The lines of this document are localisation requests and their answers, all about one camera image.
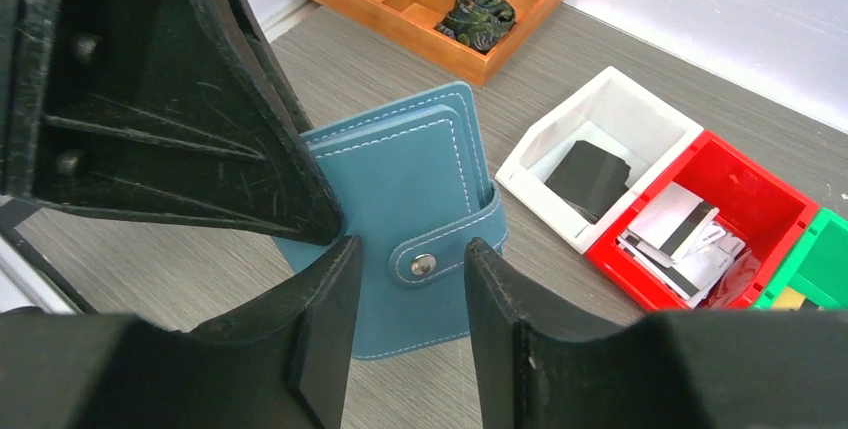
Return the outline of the blue leather card holder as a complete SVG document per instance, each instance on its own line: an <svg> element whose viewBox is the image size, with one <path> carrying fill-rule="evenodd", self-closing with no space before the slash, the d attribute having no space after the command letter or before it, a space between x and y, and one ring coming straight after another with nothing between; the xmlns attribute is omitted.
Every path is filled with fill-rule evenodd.
<svg viewBox="0 0 848 429"><path fill-rule="evenodd" d="M352 355L377 360L469 333L464 253L508 235L471 87L451 82L307 131L364 266Z"/></svg>

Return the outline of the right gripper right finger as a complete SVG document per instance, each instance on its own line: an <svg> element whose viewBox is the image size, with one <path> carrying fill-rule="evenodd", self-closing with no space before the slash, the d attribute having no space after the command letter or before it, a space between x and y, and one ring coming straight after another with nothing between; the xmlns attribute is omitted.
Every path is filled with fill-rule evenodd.
<svg viewBox="0 0 848 429"><path fill-rule="evenodd" d="M481 238L466 246L464 280L484 427L629 427L602 348L620 325L559 297Z"/></svg>

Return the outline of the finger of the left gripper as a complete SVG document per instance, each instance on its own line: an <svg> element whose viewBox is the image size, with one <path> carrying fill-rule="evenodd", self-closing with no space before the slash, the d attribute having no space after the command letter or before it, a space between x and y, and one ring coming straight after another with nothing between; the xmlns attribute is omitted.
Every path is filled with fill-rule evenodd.
<svg viewBox="0 0 848 429"><path fill-rule="evenodd" d="M1 191L326 245L339 203L247 0L1 0Z"/></svg>

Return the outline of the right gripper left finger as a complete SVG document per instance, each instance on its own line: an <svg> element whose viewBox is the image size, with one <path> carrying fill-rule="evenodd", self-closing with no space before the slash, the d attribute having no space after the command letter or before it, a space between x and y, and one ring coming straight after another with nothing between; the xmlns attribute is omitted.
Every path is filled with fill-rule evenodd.
<svg viewBox="0 0 848 429"><path fill-rule="evenodd" d="M337 428L363 242L345 236L306 269L193 330L204 342L197 428Z"/></svg>

